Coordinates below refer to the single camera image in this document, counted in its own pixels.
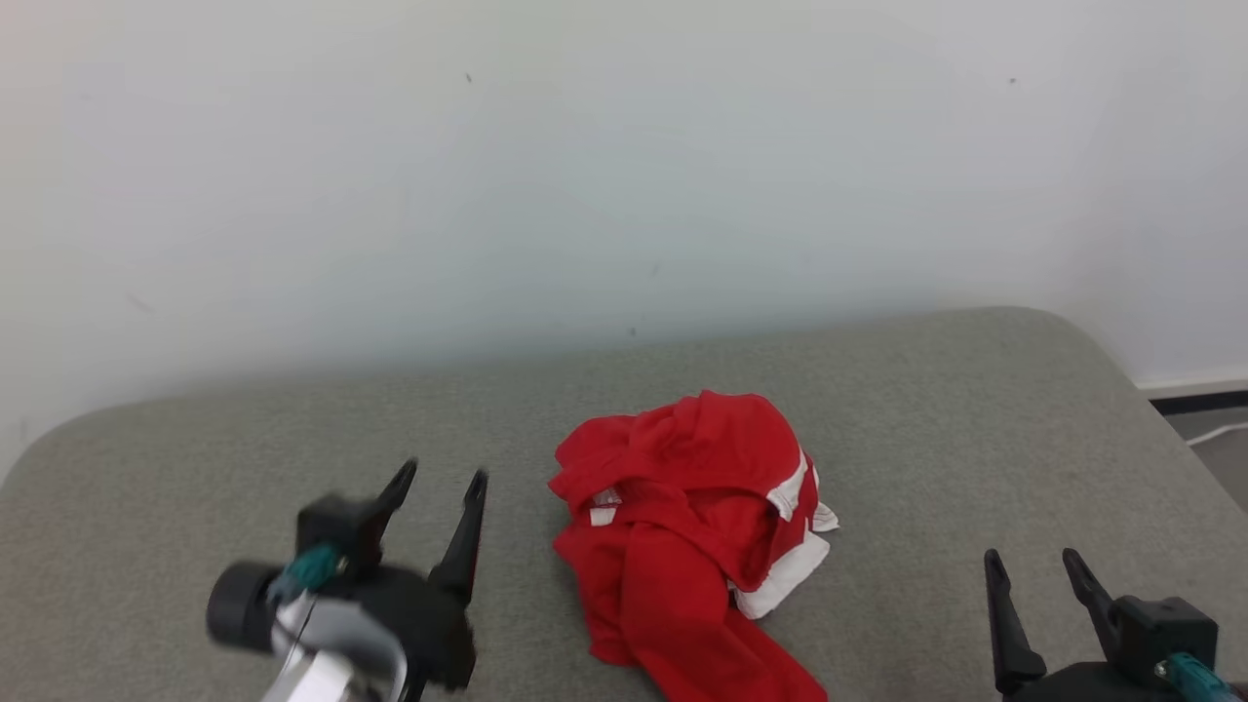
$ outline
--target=red cloth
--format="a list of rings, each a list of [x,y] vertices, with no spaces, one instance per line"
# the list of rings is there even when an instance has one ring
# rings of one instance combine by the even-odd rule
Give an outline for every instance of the red cloth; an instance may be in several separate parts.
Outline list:
[[[594,656],[640,665],[673,702],[827,700],[729,606],[725,578],[758,588],[819,503],[814,470],[770,402],[706,391],[590,420],[555,458],[550,490],[573,521],[554,547],[577,572]]]

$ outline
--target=baseboard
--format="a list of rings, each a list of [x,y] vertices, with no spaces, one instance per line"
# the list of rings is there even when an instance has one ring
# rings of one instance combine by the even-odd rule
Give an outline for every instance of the baseboard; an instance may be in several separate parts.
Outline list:
[[[1197,395],[1219,395],[1224,392],[1248,391],[1248,376],[1199,380],[1164,380],[1136,383],[1136,387],[1138,387],[1148,400],[1193,397]]]
[[[1139,391],[1162,415],[1187,415],[1229,407],[1248,407],[1248,373],[1219,378],[1138,383]]]

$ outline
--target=white stripe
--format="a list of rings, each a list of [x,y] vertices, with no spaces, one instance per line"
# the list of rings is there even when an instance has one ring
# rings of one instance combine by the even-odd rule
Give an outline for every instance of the white stripe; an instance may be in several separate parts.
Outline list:
[[[731,582],[728,583],[729,590],[736,597],[736,608],[748,620],[758,620],[775,610],[801,581],[815,572],[819,563],[824,562],[824,557],[827,556],[827,551],[826,541],[809,531],[805,532],[801,543],[794,546],[771,565],[766,580],[754,592],[741,592]]]

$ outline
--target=floor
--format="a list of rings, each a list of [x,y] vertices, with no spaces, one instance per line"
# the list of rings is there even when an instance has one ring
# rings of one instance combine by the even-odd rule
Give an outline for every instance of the floor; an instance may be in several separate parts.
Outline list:
[[[1171,415],[1166,420],[1183,438],[1201,436],[1224,425],[1248,422],[1248,407]],[[1232,431],[1192,447],[1222,487],[1248,511],[1248,430]]]

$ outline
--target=white trim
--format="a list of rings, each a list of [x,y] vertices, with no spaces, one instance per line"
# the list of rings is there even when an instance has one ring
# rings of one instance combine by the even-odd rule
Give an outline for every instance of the white trim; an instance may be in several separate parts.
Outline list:
[[[736,608],[748,620],[758,620],[775,610],[801,581],[815,572],[827,556],[827,551],[826,541],[809,531],[805,532],[801,543],[771,565],[766,580],[754,592],[741,592],[731,582],[728,583],[728,588],[736,597]]]
[[[614,486],[594,495],[594,505],[597,506],[589,508],[589,526],[607,526],[614,522],[615,506],[623,503],[624,501],[620,500]]]
[[[615,507],[590,507],[589,526],[607,526],[615,521]]]
[[[1188,377],[1137,382],[1136,387],[1138,387],[1148,400],[1188,397],[1191,395],[1213,395],[1214,392],[1237,392],[1241,390],[1248,390],[1248,370],[1227,372],[1221,377]]]
[[[792,512],[797,507],[797,495],[801,493],[801,482],[806,478],[806,452],[799,446],[797,470],[768,491],[768,502],[776,506],[780,518],[786,522],[792,520]]]
[[[810,531],[824,533],[834,528],[841,528],[841,520],[836,517],[827,505],[820,502],[815,506],[815,517],[811,520]]]

